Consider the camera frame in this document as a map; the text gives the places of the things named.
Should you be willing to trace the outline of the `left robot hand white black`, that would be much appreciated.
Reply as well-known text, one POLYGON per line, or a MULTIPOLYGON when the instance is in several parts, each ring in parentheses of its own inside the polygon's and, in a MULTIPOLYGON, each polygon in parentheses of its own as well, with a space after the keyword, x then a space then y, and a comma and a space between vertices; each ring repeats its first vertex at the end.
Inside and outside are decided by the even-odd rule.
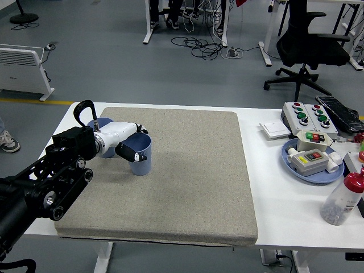
POLYGON ((115 148, 115 153, 129 162, 142 162, 147 160, 146 155, 134 151, 129 146, 122 144, 124 140, 135 133, 148 134, 146 128, 132 122, 110 122, 94 132, 96 153, 101 156, 110 147, 115 148))

